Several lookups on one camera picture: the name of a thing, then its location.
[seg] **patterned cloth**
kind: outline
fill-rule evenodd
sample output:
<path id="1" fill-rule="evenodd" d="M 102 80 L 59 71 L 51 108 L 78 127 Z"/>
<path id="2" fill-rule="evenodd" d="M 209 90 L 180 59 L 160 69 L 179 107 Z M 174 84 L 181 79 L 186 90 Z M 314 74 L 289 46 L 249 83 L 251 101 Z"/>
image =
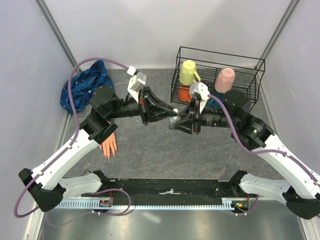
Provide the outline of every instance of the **patterned cloth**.
<path id="1" fill-rule="evenodd" d="M 71 90 L 76 112 L 85 109 L 94 91 L 100 86 L 110 86 L 115 90 L 115 86 L 107 74 L 107 69 L 102 60 L 96 61 L 88 70 L 82 71 L 72 78 Z M 60 105 L 68 113 L 73 114 L 68 95 L 68 81 L 61 91 Z"/>

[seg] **black wire rack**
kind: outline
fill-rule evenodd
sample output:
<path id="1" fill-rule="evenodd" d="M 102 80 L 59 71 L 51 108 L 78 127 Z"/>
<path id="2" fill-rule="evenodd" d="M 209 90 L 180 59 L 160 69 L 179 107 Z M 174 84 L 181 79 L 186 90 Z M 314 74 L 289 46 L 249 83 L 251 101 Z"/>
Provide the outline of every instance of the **black wire rack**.
<path id="1" fill-rule="evenodd" d="M 215 83 L 220 71 L 231 68 L 235 72 L 232 89 L 240 90 L 250 99 L 251 109 L 258 101 L 260 84 L 266 69 L 264 59 L 181 46 L 176 55 L 175 71 L 171 82 L 171 102 L 188 104 L 179 99 L 179 89 L 184 86 L 179 81 L 180 69 L 186 60 L 196 63 L 196 71 L 211 94 L 216 93 Z"/>

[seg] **white wall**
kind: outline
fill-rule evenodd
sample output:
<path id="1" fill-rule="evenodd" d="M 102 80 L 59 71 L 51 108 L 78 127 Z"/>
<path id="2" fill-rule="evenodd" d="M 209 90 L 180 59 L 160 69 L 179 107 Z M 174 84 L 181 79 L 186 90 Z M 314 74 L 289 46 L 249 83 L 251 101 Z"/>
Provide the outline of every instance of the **white wall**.
<path id="1" fill-rule="evenodd" d="M 28 218 L 14 217 L 18 177 L 55 150 L 65 111 L 60 92 L 71 66 L 33 0 L 0 1 L 0 234 L 21 240 Z M 19 213 L 33 201 L 23 198 Z"/>
<path id="2" fill-rule="evenodd" d="M 282 141 L 320 173 L 320 1 L 300 1 L 266 59 L 262 86 Z"/>
<path id="3" fill-rule="evenodd" d="M 78 62 L 172 68 L 179 46 L 260 57 L 290 0 L 45 2 Z"/>

